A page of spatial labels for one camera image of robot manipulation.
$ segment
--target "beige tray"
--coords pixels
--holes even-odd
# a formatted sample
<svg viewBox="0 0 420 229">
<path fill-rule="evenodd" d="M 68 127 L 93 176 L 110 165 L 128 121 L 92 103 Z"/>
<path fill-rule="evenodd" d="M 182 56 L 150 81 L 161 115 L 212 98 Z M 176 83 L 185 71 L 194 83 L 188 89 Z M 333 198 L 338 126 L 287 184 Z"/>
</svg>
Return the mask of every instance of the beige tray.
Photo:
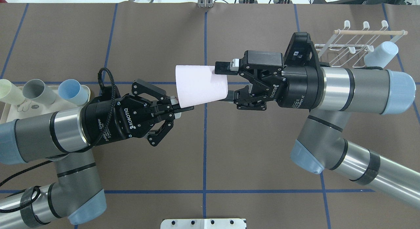
<svg viewBox="0 0 420 229">
<path fill-rule="evenodd" d="M 34 102 L 30 99 L 26 99 L 21 105 L 10 105 L 6 104 L 1 115 L 0 124 L 6 123 L 15 119 L 23 119 L 39 116 L 42 114 L 49 114 L 57 111 L 67 110 L 70 108 L 76 108 L 77 105 L 62 99 L 58 95 L 58 86 L 49 86 L 54 93 L 57 94 L 55 102 L 51 105 L 44 105 Z M 90 100 L 90 89 L 89 87 L 82 85 L 83 89 L 88 92 L 88 99 Z"/>
</svg>

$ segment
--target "blue cup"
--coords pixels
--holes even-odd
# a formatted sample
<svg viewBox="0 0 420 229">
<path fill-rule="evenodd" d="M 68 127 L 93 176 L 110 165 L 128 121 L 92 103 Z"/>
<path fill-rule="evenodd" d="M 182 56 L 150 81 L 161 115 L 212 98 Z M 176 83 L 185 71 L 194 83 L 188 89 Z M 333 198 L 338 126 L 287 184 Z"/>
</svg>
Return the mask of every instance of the blue cup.
<svg viewBox="0 0 420 229">
<path fill-rule="evenodd" d="M 75 79 L 63 81 L 58 87 L 58 95 L 77 106 L 84 105 L 89 97 L 87 90 Z"/>
</svg>

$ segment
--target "robotic arm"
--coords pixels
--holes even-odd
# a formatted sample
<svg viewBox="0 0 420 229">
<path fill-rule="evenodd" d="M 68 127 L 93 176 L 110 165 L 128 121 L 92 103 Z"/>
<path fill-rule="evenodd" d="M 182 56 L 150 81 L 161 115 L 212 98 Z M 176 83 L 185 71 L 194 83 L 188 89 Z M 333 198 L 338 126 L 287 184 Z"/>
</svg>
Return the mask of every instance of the robotic arm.
<svg viewBox="0 0 420 229">
<path fill-rule="evenodd" d="M 180 108 L 174 96 L 140 79 L 130 94 L 121 97 L 116 86 L 104 86 L 102 71 L 109 70 L 103 68 L 98 74 L 102 95 L 83 108 L 0 125 L 1 163 L 48 158 L 54 161 L 58 178 L 57 183 L 0 200 L 0 229 L 34 228 L 61 217 L 76 225 L 98 217 L 106 209 L 105 193 L 90 148 L 132 137 L 146 137 L 157 146 L 181 112 L 194 109 Z M 152 130 L 162 121 L 159 129 Z"/>
<path fill-rule="evenodd" d="M 344 69 L 319 62 L 306 32 L 294 33 L 282 53 L 246 51 L 242 59 L 216 62 L 215 74 L 240 75 L 249 85 L 222 101 L 240 110 L 309 109 L 291 159 L 314 174 L 324 168 L 420 209 L 420 174 L 342 138 L 351 112 L 400 114 L 414 101 L 415 83 L 381 67 Z"/>
</svg>

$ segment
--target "white cup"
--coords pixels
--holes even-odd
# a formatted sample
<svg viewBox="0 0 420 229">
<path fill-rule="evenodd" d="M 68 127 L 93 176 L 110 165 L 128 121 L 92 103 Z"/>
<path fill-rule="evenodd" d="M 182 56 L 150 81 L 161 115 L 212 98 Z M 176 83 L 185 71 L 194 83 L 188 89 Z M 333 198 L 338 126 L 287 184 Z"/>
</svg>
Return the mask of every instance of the white cup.
<svg viewBox="0 0 420 229">
<path fill-rule="evenodd" d="M 0 101 L 19 105 L 25 101 L 22 91 L 9 80 L 0 79 Z"/>
<path fill-rule="evenodd" d="M 58 95 L 62 99 L 78 106 L 84 105 L 89 97 L 87 90 L 83 89 L 80 83 L 75 79 L 63 81 L 58 87 Z"/>
<path fill-rule="evenodd" d="M 56 94 L 43 81 L 33 79 L 28 81 L 22 89 L 25 98 L 37 103 L 50 105 L 54 103 Z"/>
<path fill-rule="evenodd" d="M 398 46 L 391 41 L 385 41 L 376 47 L 373 52 L 365 55 L 363 60 L 367 67 L 384 68 L 398 53 Z"/>
</svg>

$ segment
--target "blue joint cap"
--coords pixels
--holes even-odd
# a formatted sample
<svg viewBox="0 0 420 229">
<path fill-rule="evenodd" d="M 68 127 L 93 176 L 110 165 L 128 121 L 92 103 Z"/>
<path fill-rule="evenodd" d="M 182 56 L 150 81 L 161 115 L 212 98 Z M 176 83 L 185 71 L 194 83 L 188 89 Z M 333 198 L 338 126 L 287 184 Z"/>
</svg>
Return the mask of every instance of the blue joint cap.
<svg viewBox="0 0 420 229">
<path fill-rule="evenodd" d="M 320 174 L 324 171 L 324 166 L 298 140 L 296 140 L 291 150 L 290 159 L 297 166 L 311 173 Z"/>
<path fill-rule="evenodd" d="M 416 83 L 410 75 L 404 72 L 389 73 L 389 95 L 384 114 L 400 114 L 405 112 L 414 102 Z"/>
<path fill-rule="evenodd" d="M 0 163 L 4 164 L 18 164 L 26 163 L 19 153 L 18 145 L 16 143 L 15 125 L 16 120 L 0 124 Z"/>
<path fill-rule="evenodd" d="M 74 211 L 68 219 L 73 225 L 89 222 L 99 217 L 106 210 L 105 191 L 102 189 L 95 196 Z"/>
</svg>

